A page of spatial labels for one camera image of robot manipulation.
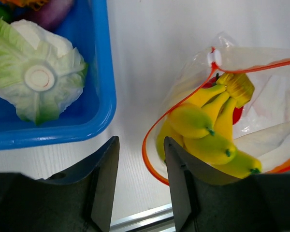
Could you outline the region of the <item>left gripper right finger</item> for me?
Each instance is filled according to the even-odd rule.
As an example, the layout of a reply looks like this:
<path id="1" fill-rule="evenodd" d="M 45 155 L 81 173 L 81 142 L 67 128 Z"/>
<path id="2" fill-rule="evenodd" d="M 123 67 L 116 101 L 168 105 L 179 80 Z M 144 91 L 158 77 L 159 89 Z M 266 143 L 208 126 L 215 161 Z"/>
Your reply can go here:
<path id="1" fill-rule="evenodd" d="M 290 232 L 290 174 L 227 175 L 172 138 L 164 149 L 178 232 Z"/>

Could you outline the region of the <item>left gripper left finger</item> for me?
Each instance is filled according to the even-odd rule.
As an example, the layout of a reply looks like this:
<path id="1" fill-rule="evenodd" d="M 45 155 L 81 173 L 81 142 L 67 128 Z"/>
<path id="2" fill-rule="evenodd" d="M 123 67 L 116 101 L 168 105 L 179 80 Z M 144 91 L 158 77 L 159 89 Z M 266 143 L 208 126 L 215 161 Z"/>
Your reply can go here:
<path id="1" fill-rule="evenodd" d="M 0 232 L 108 232 L 119 138 L 48 179 L 0 173 Z"/>

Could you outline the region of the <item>large yellow banana bunch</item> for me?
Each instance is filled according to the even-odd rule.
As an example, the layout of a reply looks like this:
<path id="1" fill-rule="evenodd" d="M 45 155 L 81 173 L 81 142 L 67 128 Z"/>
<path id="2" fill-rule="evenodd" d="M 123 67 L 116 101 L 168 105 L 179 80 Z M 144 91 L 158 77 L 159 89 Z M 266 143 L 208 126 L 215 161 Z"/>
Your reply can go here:
<path id="1" fill-rule="evenodd" d="M 223 173 L 240 179 L 261 173 L 261 162 L 233 142 L 233 111 L 248 103 L 254 90 L 245 73 L 226 72 L 215 86 L 198 90 L 167 115 L 156 136 L 159 158 L 166 161 L 164 139 L 171 137 Z"/>

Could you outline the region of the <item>red bell pepper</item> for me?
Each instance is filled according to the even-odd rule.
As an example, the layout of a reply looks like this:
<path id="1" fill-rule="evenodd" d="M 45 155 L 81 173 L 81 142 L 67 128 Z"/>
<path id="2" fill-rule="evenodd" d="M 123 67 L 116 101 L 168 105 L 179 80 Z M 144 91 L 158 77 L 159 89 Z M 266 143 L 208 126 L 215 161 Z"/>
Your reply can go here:
<path id="1" fill-rule="evenodd" d="M 203 85 L 202 88 L 211 88 L 216 85 L 216 81 L 219 79 L 220 75 L 219 73 L 216 73 L 216 76 L 211 78 L 206 84 Z M 232 124 L 235 125 L 242 115 L 243 107 L 241 108 L 235 108 L 232 115 Z"/>

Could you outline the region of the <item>clear zip top bag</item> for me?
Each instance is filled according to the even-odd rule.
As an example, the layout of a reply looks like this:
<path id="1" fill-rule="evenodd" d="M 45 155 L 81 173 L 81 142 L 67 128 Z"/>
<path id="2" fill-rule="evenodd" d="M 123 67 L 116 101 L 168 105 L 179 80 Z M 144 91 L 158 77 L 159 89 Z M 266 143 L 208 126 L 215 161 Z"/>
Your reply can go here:
<path id="1" fill-rule="evenodd" d="M 290 49 L 238 47 L 224 34 L 183 68 L 142 145 L 168 184 L 164 139 L 216 173 L 290 172 Z"/>

